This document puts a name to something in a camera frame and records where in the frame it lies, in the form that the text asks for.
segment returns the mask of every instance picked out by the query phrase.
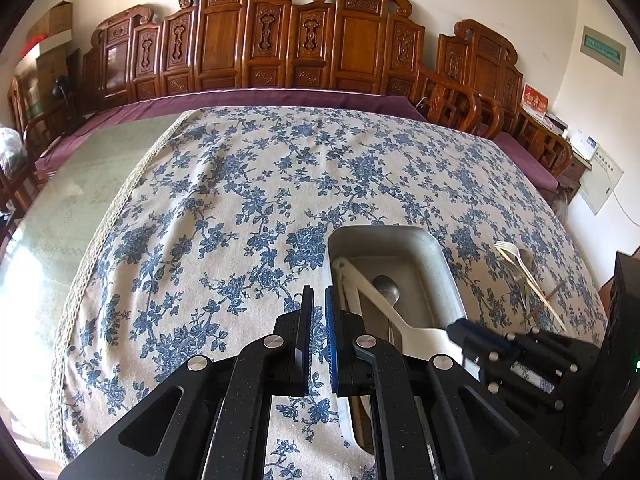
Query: white plastic fork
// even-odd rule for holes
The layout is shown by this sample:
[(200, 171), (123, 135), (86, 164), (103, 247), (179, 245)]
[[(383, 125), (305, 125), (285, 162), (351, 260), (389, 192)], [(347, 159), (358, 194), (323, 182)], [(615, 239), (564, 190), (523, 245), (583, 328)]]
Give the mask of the white plastic fork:
[(522, 258), (520, 257), (520, 251), (518, 250), (516, 245), (510, 242), (496, 242), (494, 244), (494, 247), (498, 250), (500, 255), (505, 260), (512, 263), (513, 265), (519, 266), (522, 269), (525, 279), (531, 287), (531, 290), (533, 290), (536, 296), (540, 298), (540, 301), (542, 301), (542, 303), (549, 309), (549, 312), (551, 312), (551, 314), (556, 318), (556, 321), (560, 324), (562, 330), (567, 332), (566, 325), (564, 324), (564, 322), (562, 322), (562, 319), (560, 319), (560, 316), (558, 316), (558, 313), (554, 310), (551, 304), (547, 301), (544, 292), (542, 292), (533, 275), (529, 272), (529, 269), (527, 269), (527, 266), (522, 261)]
[(446, 354), (454, 361), (462, 362), (462, 349), (451, 342), (447, 331), (441, 328), (416, 328), (407, 324), (371, 282), (346, 258), (332, 262), (335, 272), (346, 278), (380, 311), (400, 332), (402, 353), (429, 360), (436, 354)]

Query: tablecloth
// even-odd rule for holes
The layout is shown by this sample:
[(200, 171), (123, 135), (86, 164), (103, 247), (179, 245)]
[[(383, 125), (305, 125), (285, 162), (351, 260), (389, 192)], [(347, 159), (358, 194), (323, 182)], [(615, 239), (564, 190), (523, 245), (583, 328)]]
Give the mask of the tablecloth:
[[(371, 478), (340, 435), (322, 297), (326, 240), (347, 224), (421, 226), (439, 241), (472, 320), (517, 330), (499, 239), (534, 253), (570, 335), (606, 319), (570, 236), (493, 143), (431, 124), (328, 108), (183, 114), (105, 216), (65, 305), (52, 386), (54, 451), (71, 460), (190, 356), (221, 359), (316, 291), (312, 383), (273, 402), (266, 478)], [(552, 328), (548, 314), (543, 325)]]

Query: purple seat cushion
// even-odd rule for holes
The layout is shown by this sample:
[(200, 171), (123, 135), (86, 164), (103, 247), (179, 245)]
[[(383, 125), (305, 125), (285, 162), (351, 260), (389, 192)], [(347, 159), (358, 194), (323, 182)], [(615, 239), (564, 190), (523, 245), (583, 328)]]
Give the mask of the purple seat cushion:
[(524, 147), (507, 132), (500, 132), (494, 142), (520, 168), (522, 173), (538, 189), (555, 191), (558, 181)]
[(340, 108), (390, 115), (424, 122), (421, 113), (403, 96), (358, 94), (306, 89), (233, 89), (161, 97), (97, 114), (78, 131), (62, 139), (49, 155), (36, 161), (39, 171), (51, 173), (84, 143), (94, 131), (139, 119), (178, 114), (207, 106), (305, 106)]

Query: framed notice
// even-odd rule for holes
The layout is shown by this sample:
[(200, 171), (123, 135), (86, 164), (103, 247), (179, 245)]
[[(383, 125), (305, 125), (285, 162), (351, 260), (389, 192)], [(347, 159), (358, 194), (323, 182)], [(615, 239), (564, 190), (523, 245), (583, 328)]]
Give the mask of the framed notice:
[(626, 46), (622, 43), (590, 27), (584, 27), (580, 52), (622, 75), (626, 57)]

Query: plastic bag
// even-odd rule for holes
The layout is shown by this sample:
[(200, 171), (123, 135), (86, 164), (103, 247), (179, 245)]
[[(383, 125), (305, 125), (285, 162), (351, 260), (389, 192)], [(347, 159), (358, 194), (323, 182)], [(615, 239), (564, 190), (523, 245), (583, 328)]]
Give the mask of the plastic bag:
[(27, 150), (20, 134), (11, 128), (0, 128), (0, 168), (11, 178), (27, 162)]

